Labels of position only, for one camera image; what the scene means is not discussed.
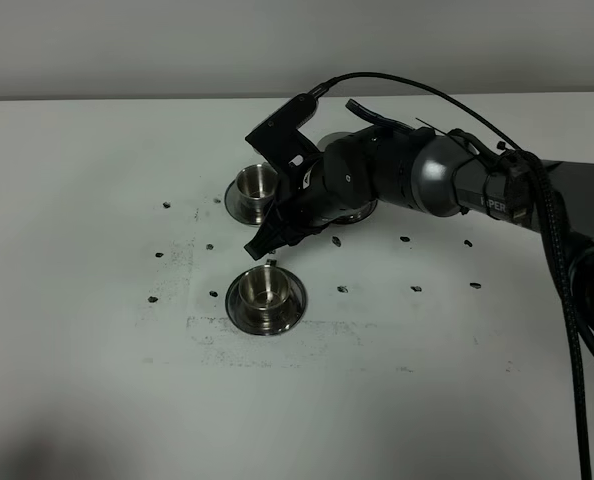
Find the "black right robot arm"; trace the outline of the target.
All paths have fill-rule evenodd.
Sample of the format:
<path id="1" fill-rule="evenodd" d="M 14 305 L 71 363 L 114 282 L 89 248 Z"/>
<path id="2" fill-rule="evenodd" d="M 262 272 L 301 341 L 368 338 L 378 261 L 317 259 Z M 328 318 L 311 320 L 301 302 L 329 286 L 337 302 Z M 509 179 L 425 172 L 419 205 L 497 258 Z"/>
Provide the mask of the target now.
<path id="1" fill-rule="evenodd" d="M 476 211 L 540 234 L 554 219 L 568 291 L 594 329 L 594 164 L 494 152 L 459 129 L 373 126 L 318 149 L 296 128 L 274 124 L 247 140 L 279 175 L 246 247 L 252 257 L 296 245 L 373 201 L 436 217 Z"/>

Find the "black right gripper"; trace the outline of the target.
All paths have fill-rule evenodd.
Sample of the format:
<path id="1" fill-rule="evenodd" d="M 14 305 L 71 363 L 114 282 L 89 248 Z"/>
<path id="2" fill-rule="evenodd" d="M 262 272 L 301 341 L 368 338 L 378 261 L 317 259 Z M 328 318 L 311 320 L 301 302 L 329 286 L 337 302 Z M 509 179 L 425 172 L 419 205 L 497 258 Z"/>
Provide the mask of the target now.
<path id="1" fill-rule="evenodd" d="M 295 181 L 278 174 L 274 221 L 267 219 L 244 246 L 253 260 L 319 234 L 345 215 L 345 210 L 358 209 L 376 200 L 363 164 L 355 168 L 344 160 L 331 160 L 319 154 Z"/>

